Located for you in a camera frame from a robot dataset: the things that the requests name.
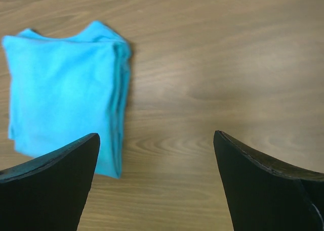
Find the folded cloth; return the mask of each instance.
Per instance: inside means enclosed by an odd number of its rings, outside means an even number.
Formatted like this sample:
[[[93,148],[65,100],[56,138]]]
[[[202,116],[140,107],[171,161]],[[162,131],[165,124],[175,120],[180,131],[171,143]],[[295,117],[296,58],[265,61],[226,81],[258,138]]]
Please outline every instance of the folded cloth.
[[[4,36],[11,73],[9,138],[38,157],[97,132],[97,174],[119,178],[130,80],[128,43],[99,21],[48,38],[25,29]]]

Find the folded towel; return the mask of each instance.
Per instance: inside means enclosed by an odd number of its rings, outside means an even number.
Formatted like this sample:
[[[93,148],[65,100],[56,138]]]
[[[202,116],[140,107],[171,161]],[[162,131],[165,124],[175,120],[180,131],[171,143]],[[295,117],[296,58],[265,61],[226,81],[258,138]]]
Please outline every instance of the folded towel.
[[[119,178],[131,50],[99,21],[62,39],[31,29],[3,37],[11,73],[9,138],[38,157],[97,132],[96,173]]]

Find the folded blue shirt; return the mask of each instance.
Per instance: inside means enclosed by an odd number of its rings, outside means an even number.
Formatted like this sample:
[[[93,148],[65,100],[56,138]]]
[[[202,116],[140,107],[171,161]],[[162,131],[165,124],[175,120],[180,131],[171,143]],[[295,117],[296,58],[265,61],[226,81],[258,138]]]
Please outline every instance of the folded blue shirt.
[[[99,21],[62,39],[25,29],[3,37],[11,73],[9,138],[38,157],[100,136],[97,174],[119,178],[130,80],[127,42]]]

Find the wooden table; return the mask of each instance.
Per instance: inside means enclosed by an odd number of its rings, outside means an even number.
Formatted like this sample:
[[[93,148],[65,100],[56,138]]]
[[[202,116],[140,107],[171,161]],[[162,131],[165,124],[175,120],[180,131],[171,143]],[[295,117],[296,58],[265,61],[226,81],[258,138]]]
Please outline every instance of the wooden table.
[[[232,230],[216,129],[324,171],[323,11],[324,0],[0,0],[1,36],[67,37],[100,20],[132,43],[124,172],[95,176],[79,230]],[[7,140],[9,83],[1,52],[0,169],[29,159]]]

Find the black plastic part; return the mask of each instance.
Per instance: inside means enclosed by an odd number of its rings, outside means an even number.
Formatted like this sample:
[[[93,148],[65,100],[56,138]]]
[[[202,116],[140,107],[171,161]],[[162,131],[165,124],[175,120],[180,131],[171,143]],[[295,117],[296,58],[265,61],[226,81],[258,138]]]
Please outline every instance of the black plastic part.
[[[323,231],[324,174],[275,159],[221,131],[219,172],[235,231]]]
[[[1,171],[0,230],[77,230],[99,146],[99,135],[92,133]]]

